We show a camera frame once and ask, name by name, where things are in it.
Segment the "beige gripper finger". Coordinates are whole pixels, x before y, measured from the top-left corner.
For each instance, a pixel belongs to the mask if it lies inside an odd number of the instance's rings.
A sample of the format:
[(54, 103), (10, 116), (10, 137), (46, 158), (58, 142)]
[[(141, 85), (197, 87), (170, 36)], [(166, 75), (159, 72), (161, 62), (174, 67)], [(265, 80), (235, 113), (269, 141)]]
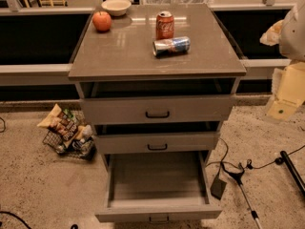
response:
[(287, 120), (305, 102), (305, 63), (275, 69), (272, 96), (266, 105), (266, 117), (275, 121)]
[(276, 23), (274, 23), (272, 26), (270, 26), (267, 29), (267, 31), (262, 34), (262, 36), (259, 39), (259, 42), (267, 46), (274, 46), (278, 44), (281, 34), (282, 24), (283, 21), (279, 20)]

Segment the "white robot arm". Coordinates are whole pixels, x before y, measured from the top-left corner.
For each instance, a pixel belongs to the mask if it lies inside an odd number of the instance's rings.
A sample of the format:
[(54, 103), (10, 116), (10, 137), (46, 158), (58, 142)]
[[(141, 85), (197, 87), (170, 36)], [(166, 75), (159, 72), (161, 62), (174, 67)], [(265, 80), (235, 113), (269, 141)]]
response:
[(279, 46), (281, 55), (291, 60), (283, 70), (275, 69), (272, 96), (265, 118), (284, 121), (305, 102), (305, 8), (296, 4), (283, 20), (277, 21), (260, 37), (268, 46)]

